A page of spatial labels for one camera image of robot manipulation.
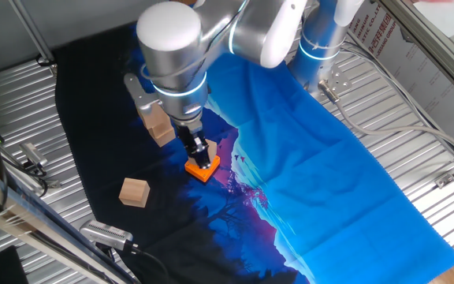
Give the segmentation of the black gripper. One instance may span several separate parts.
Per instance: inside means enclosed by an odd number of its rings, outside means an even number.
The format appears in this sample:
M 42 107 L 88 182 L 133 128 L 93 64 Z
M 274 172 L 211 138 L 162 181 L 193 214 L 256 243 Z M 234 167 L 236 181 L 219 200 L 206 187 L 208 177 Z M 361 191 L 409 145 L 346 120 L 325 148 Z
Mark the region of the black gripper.
M 209 144 L 204 139 L 203 123 L 199 118 L 189 121 L 176 120 L 177 135 L 183 144 L 193 144 L 188 161 L 201 170 L 211 166 Z

